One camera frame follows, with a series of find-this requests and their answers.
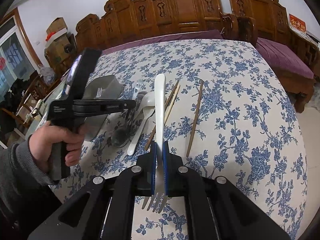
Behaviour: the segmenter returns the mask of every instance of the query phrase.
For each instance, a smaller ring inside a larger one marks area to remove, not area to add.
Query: black handle
[[[66,127],[72,132],[77,132],[85,118],[52,120],[51,125]],[[49,157],[49,177],[53,181],[61,180],[70,176],[70,167],[66,166],[65,157],[68,154],[65,142],[54,143]]]

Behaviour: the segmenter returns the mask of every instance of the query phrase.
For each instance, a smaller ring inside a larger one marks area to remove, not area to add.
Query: wooden chopstick
[[[171,103],[169,105],[168,111],[167,111],[167,113],[165,114],[165,117],[164,117],[164,124],[167,122],[167,120],[169,118],[169,114],[170,114],[171,109],[173,107],[174,101],[176,100],[176,97],[177,97],[177,95],[179,93],[179,89],[180,89],[180,85],[178,85],[176,91],[174,92],[174,95],[173,95],[173,98],[172,98]]]
[[[187,150],[187,157],[190,154],[193,138],[194,138],[195,132],[196,132],[196,125],[197,125],[197,121],[198,121],[199,108],[200,108],[200,103],[201,103],[202,87],[203,87],[203,80],[201,80],[201,84],[200,84],[200,90],[199,90],[199,96],[198,96],[198,104],[197,104],[197,109],[196,109],[196,113],[195,113],[195,118],[193,120],[191,136],[190,136],[190,141],[189,141],[188,150]]]
[[[174,87],[173,87],[173,89],[172,89],[172,91],[171,91],[171,93],[170,93],[169,98],[168,98],[167,101],[165,102],[165,105],[164,105],[164,110],[165,110],[165,111],[167,110],[167,108],[168,108],[168,106],[169,106],[169,103],[170,103],[170,101],[171,101],[171,99],[172,99],[172,97],[173,97],[173,95],[174,95],[175,90],[177,89],[178,84],[179,84],[179,81],[176,82],[176,84],[174,85]],[[153,131],[151,132],[150,138],[149,138],[147,144],[146,144],[145,147],[144,147],[144,150],[145,150],[145,151],[148,150],[148,148],[149,148],[149,146],[150,146],[150,144],[151,144],[151,142],[152,142],[155,134],[156,134],[156,126],[154,127]]]

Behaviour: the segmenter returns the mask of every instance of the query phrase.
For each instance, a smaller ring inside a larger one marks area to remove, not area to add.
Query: white spoon
[[[131,156],[134,154],[134,150],[136,149],[136,146],[138,144],[138,141],[139,141],[139,138],[140,138],[140,135],[142,134],[142,130],[146,124],[146,121],[148,120],[148,118],[150,116],[153,115],[154,111],[155,111],[155,107],[154,106],[146,106],[143,108],[143,115],[144,115],[144,118],[142,120],[142,123],[141,125],[139,126],[136,134],[134,135],[128,149],[127,149],[127,155]]]
[[[138,108],[138,110],[136,111],[133,120],[136,120],[136,118],[138,117],[138,115],[140,114],[141,110],[143,108],[145,108],[146,106],[155,106],[156,102],[155,102],[155,93],[154,91],[151,91],[149,93],[147,93],[143,98],[142,101],[140,103],[140,106]]]

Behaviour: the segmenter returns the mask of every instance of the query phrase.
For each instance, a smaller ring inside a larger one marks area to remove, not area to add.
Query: purple seat cushion
[[[271,68],[280,68],[306,78],[313,78],[311,69],[286,45],[258,38],[256,49]]]
[[[181,41],[181,40],[193,40],[193,39],[216,39],[223,40],[223,37],[218,30],[211,30],[206,32],[193,32],[193,33],[178,33],[178,34],[169,34],[165,36],[158,36],[153,38],[147,38],[139,41],[129,42],[123,45],[119,45],[110,49],[105,49],[103,55],[107,55],[119,50],[130,49],[133,47],[139,47],[142,45],[148,45],[164,41]]]

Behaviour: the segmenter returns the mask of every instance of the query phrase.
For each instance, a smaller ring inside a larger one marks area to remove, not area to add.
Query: floor
[[[308,193],[296,239],[306,230],[320,207],[320,112],[315,108],[305,108],[297,118],[307,154]]]

